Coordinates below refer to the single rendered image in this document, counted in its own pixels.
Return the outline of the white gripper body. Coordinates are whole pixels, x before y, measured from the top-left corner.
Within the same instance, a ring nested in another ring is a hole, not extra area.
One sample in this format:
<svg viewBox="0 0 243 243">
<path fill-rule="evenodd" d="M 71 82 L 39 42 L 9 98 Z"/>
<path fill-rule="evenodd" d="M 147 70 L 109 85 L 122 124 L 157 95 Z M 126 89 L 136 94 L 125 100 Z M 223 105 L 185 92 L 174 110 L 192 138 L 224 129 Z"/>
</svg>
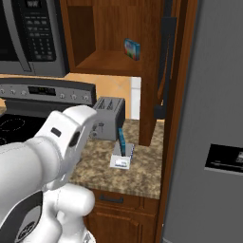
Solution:
<svg viewBox="0 0 243 243">
<path fill-rule="evenodd" d="M 89 106 L 77 105 L 67 108 L 63 114 L 65 116 L 65 121 L 62 125 L 64 129 L 74 129 L 75 126 L 81 126 L 90 131 L 97 112 Z"/>
</svg>

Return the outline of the white grey digital scale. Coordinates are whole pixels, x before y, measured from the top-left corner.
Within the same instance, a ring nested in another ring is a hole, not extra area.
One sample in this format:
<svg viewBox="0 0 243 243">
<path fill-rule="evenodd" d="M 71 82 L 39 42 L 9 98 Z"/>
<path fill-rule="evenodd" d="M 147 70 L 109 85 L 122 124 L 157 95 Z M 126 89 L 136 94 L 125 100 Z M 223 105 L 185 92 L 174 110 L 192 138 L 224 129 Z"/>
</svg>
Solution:
<svg viewBox="0 0 243 243">
<path fill-rule="evenodd" d="M 134 148 L 135 146 L 133 143 L 126 143 L 125 155 L 123 156 L 121 153 L 120 144 L 116 142 L 110 159 L 110 167 L 128 170 L 133 158 Z"/>
</svg>

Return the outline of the brown wooden cabinet door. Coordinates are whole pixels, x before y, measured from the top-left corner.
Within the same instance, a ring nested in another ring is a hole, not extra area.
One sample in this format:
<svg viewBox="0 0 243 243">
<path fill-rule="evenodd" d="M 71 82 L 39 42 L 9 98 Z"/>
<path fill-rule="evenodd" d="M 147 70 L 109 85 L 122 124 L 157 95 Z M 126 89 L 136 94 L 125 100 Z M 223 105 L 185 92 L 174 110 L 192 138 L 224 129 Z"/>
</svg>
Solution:
<svg viewBox="0 0 243 243">
<path fill-rule="evenodd" d="M 155 130 L 154 106 L 158 103 L 161 18 L 169 17 L 173 0 L 142 0 L 140 42 L 140 133 L 139 145 L 149 146 Z"/>
</svg>

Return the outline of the blue boxed food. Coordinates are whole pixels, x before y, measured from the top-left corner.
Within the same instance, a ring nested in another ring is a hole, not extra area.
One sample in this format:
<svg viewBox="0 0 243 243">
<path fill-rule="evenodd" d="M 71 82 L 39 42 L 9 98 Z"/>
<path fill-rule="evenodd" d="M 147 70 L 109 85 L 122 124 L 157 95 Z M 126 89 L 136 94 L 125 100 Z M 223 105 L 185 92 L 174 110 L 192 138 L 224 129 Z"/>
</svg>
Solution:
<svg viewBox="0 0 243 243">
<path fill-rule="evenodd" d="M 140 44 L 125 38 L 123 41 L 124 53 L 135 61 L 140 59 Z"/>
</svg>

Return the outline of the grey toaster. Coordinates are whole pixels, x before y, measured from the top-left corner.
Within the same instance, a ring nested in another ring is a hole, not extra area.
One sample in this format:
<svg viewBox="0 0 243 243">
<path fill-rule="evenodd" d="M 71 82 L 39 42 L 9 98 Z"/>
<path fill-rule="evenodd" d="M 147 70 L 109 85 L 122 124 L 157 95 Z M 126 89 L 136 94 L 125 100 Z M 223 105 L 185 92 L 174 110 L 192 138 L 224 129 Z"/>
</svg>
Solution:
<svg viewBox="0 0 243 243">
<path fill-rule="evenodd" d="M 90 137 L 97 140 L 118 139 L 118 129 L 125 121 L 125 99 L 100 97 L 93 108 L 97 111 L 97 119 L 90 132 Z"/>
</svg>

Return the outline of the teal upright flat box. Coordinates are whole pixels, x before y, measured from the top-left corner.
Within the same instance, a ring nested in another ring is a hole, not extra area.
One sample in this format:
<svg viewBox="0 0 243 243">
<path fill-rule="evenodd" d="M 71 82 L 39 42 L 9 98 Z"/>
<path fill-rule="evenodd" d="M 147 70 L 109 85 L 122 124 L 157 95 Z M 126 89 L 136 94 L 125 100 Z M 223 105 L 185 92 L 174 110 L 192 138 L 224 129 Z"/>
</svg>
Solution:
<svg viewBox="0 0 243 243">
<path fill-rule="evenodd" d="M 120 149 L 121 149 L 121 156 L 125 157 L 125 139 L 123 136 L 122 128 L 118 128 L 118 134 L 119 134 L 119 143 L 120 143 Z"/>
</svg>

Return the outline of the black and silver stove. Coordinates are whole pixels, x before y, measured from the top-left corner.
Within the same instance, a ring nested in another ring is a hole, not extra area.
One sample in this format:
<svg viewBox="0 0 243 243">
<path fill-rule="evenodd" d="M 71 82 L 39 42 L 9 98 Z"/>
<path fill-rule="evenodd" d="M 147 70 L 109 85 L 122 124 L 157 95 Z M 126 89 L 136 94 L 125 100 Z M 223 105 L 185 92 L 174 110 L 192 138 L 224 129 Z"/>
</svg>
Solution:
<svg viewBox="0 0 243 243">
<path fill-rule="evenodd" d="M 6 110 L 0 111 L 0 146 L 32 138 L 53 110 L 63 112 L 70 106 L 80 104 L 93 107 L 97 101 L 96 86 L 82 82 L 40 78 L 0 78 L 0 99 L 5 101 Z M 70 95 L 76 94 L 77 100 Z M 89 101 L 83 100 L 87 95 Z"/>
</svg>

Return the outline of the silver black microwave oven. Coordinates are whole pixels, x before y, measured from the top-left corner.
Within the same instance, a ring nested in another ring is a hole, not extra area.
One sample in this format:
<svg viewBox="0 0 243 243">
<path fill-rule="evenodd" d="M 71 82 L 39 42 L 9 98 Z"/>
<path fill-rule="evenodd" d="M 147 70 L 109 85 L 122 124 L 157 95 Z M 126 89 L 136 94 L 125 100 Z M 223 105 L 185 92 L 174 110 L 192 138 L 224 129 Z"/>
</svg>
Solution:
<svg viewBox="0 0 243 243">
<path fill-rule="evenodd" d="M 20 65 L 0 0 L 0 74 L 64 77 L 69 72 L 60 0 L 11 0 L 15 23 L 31 67 Z"/>
</svg>

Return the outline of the brown wooden tall side panel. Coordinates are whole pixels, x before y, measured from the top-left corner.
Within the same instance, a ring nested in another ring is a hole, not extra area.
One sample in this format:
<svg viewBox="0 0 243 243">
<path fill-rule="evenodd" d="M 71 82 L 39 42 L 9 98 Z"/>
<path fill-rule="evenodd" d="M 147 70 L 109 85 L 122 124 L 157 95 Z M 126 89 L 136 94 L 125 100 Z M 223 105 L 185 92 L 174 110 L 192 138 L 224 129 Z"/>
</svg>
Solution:
<svg viewBox="0 0 243 243">
<path fill-rule="evenodd" d="M 196 21 L 197 0 L 178 0 L 175 8 L 176 17 L 178 18 L 177 31 L 172 74 L 168 91 L 167 114 L 164 125 L 160 196 L 154 243 L 160 243 L 168 205 L 184 86 Z"/>
</svg>

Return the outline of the brown wooden drawer front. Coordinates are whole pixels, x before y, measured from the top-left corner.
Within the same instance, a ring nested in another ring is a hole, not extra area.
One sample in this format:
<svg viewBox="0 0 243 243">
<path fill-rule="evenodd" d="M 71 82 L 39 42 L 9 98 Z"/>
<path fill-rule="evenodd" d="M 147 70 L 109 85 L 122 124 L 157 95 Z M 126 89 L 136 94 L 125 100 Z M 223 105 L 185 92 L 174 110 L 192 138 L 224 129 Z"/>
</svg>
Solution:
<svg viewBox="0 0 243 243">
<path fill-rule="evenodd" d="M 147 198 L 144 196 L 131 196 L 121 193 L 108 192 L 103 190 L 92 189 L 95 195 L 96 202 L 108 207 L 122 208 L 124 210 L 142 212 L 145 214 L 153 215 L 157 212 L 159 201 L 154 198 Z M 107 202 L 99 200 L 99 196 L 103 194 L 105 196 L 120 198 L 123 197 L 123 204 Z"/>
</svg>

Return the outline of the brown wooden cupboard door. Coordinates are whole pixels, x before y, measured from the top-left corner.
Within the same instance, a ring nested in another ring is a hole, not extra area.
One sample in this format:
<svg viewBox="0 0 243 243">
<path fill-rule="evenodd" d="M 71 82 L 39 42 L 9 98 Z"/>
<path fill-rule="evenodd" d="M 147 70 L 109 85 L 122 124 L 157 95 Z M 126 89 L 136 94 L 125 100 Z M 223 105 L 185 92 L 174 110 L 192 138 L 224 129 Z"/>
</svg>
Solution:
<svg viewBox="0 0 243 243">
<path fill-rule="evenodd" d="M 155 214 L 96 206 L 84 218 L 97 243 L 154 243 Z"/>
</svg>

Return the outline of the grey fridge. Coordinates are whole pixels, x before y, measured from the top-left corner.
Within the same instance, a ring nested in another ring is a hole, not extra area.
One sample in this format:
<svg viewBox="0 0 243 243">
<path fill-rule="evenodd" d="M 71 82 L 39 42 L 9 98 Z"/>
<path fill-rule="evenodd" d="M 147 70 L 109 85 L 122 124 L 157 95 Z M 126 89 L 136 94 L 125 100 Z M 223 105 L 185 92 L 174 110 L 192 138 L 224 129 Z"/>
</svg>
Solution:
<svg viewBox="0 0 243 243">
<path fill-rule="evenodd" d="M 198 0 L 161 243 L 243 243 L 243 0 Z"/>
</svg>

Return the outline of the brown wooden wall cabinet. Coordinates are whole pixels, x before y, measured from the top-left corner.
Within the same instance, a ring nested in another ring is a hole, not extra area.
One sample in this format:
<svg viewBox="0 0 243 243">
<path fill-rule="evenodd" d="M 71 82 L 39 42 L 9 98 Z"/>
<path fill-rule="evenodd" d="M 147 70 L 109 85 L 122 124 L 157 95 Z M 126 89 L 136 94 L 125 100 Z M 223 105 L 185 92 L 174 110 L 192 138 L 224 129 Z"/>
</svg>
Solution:
<svg viewBox="0 0 243 243">
<path fill-rule="evenodd" d="M 60 0 L 70 71 L 141 76 L 141 60 L 124 53 L 142 39 L 142 0 Z"/>
</svg>

